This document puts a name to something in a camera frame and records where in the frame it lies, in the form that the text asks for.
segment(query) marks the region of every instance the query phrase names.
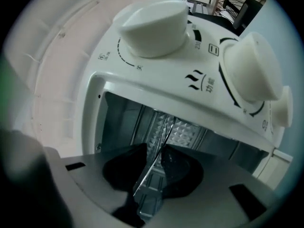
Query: temperature knob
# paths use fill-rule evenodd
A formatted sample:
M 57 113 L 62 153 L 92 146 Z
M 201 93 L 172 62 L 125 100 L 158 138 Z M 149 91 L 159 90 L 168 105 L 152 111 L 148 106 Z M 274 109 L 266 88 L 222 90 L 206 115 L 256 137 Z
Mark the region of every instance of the temperature knob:
M 113 24 L 130 51 L 140 57 L 160 57 L 182 46 L 186 38 L 188 7 L 179 0 L 131 4 Z
M 280 65 L 260 34 L 248 34 L 224 51 L 226 70 L 244 100 L 278 100 L 282 95 Z
M 284 86 L 282 97 L 271 102 L 271 121 L 273 125 L 290 127 L 293 120 L 293 95 L 289 86 Z

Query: knob grip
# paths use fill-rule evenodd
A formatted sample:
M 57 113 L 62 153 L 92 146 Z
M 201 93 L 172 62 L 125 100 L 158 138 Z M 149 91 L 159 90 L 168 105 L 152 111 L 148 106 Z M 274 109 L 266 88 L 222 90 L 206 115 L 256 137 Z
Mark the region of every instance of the knob grip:
M 284 86 L 281 98 L 271 102 L 273 125 L 290 127 L 293 120 L 293 95 L 289 86 Z
M 226 70 L 247 101 L 278 100 L 282 95 L 281 68 L 266 39 L 252 32 L 224 52 Z
M 179 0 L 131 4 L 119 12 L 113 24 L 140 57 L 160 57 L 182 46 L 186 38 L 188 7 Z

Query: wavy steam symbol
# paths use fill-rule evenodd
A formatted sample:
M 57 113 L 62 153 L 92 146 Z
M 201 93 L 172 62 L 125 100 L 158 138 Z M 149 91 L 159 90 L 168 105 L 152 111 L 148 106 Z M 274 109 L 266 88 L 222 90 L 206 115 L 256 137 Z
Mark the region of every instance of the wavy steam symbol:
M 200 74 L 200 75 L 203 74 L 202 72 L 200 72 L 200 71 L 198 71 L 198 70 L 194 70 L 193 72 L 198 73 L 198 74 Z M 199 80 L 198 78 L 194 77 L 194 76 L 191 75 L 191 74 L 188 74 L 185 78 L 189 78 L 189 79 L 191 79 L 193 82 L 196 82 L 196 81 Z M 199 88 L 197 88 L 195 85 L 189 85 L 189 87 L 191 87 L 191 88 L 193 88 L 193 89 L 195 89 L 195 90 L 199 90 Z

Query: black rectangular hole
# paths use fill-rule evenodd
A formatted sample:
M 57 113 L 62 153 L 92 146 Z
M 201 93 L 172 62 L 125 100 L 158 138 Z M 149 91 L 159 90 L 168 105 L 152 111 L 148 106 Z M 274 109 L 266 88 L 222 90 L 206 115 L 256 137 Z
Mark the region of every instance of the black rectangular hole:
M 229 189 L 250 221 L 266 211 L 265 206 L 243 184 L 231 186 Z
M 77 163 L 74 163 L 74 164 L 66 165 L 66 169 L 68 171 L 71 171 L 71 170 L 75 170 L 75 169 L 78 169 L 78 168 L 81 168 L 81 167 L 84 167 L 84 166 L 86 166 L 84 163 L 77 162 Z

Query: light blue wall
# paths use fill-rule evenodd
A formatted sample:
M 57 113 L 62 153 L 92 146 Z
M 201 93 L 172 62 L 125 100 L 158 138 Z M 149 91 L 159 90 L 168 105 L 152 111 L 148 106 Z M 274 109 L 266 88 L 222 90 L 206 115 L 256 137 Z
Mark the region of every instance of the light blue wall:
M 276 189 L 282 196 L 291 190 L 304 164 L 304 48 L 292 21 L 275 0 L 266 1 L 241 37 L 251 31 L 268 40 L 281 64 L 283 84 L 293 92 L 293 124 L 286 129 L 279 150 L 294 159 Z

